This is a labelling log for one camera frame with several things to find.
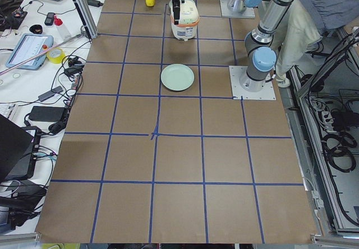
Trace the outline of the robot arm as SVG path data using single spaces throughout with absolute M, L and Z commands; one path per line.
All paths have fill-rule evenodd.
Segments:
M 268 73 L 273 70 L 277 56 L 270 48 L 273 34 L 289 10 L 293 0 L 271 0 L 257 28 L 245 40 L 249 64 L 239 77 L 241 87 L 249 92 L 263 89 Z
M 243 12 L 246 8 L 257 7 L 262 0 L 229 0 L 227 8 L 231 12 Z

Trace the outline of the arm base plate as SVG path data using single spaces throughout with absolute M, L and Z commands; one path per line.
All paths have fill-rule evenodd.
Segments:
M 262 81 L 247 76 L 247 66 L 229 66 L 232 98 L 234 100 L 276 100 L 270 73 Z
M 220 0 L 221 15 L 224 18 L 254 19 L 253 8 L 245 6 L 242 0 Z

